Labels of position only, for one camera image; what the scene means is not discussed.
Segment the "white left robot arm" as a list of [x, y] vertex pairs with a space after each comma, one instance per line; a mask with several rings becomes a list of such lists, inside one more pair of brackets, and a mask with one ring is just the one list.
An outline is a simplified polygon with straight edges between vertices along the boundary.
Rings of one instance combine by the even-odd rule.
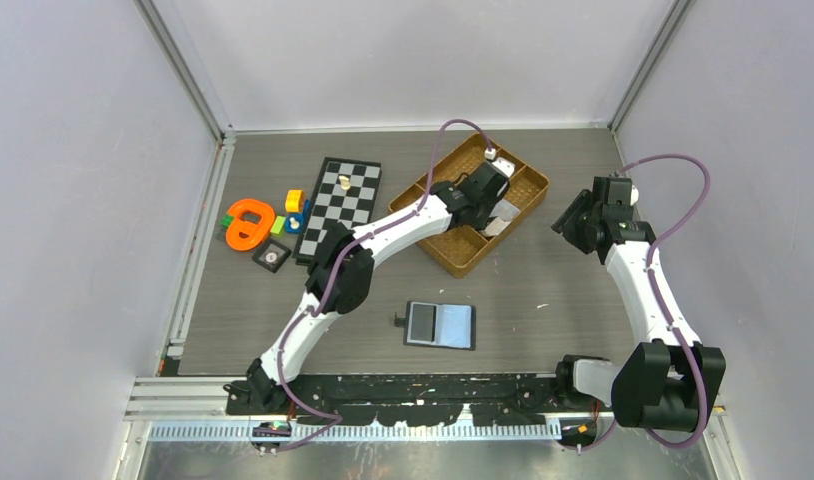
[[418, 200], [378, 221], [329, 228], [308, 267], [292, 319], [246, 372], [250, 402], [267, 414], [281, 412], [290, 398], [288, 384], [330, 325], [366, 300], [375, 269], [426, 238], [464, 225], [486, 225], [514, 172], [507, 159], [485, 160], [463, 179], [435, 183]]

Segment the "woven wicker tray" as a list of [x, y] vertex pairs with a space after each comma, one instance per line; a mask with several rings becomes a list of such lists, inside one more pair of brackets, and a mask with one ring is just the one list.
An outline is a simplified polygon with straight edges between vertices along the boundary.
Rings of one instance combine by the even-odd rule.
[[[500, 159], [513, 164], [510, 187], [504, 200], [520, 209], [519, 216], [499, 236], [484, 237], [470, 226], [462, 226], [418, 242], [418, 246], [434, 258], [448, 273], [462, 278], [518, 227], [546, 197], [549, 179], [532, 166], [507, 152], [497, 143], [492, 144]], [[475, 133], [435, 163], [433, 183], [449, 186], [462, 174], [472, 173], [485, 162], [485, 139]]]

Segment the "black leather card holder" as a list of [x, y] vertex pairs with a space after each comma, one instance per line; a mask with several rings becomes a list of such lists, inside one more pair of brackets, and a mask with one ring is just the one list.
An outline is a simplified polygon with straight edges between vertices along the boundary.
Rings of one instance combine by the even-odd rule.
[[[431, 344], [412, 343], [407, 339], [409, 309], [413, 302], [437, 307], [436, 335]], [[403, 344], [407, 346], [463, 351], [474, 351], [477, 346], [477, 311], [473, 305], [409, 301], [405, 313], [394, 317], [393, 325], [403, 331]]]

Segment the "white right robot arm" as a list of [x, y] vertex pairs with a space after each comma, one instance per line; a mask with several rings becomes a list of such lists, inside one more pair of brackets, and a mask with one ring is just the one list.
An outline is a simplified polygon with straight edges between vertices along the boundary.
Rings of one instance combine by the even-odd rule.
[[680, 311], [660, 267], [657, 237], [635, 217], [636, 198], [631, 180], [597, 177], [552, 226], [581, 252], [597, 254], [620, 292], [636, 343], [621, 365], [565, 355], [554, 397], [572, 411], [599, 401], [627, 428], [700, 431], [726, 360], [720, 349], [703, 344]]

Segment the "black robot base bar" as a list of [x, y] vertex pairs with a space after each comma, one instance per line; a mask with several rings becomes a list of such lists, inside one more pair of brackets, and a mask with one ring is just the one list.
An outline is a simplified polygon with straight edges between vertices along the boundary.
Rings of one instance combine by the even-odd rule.
[[542, 414], [604, 410], [552, 374], [301, 375], [282, 387], [261, 374], [224, 385], [231, 416], [279, 415], [302, 425], [534, 425]]

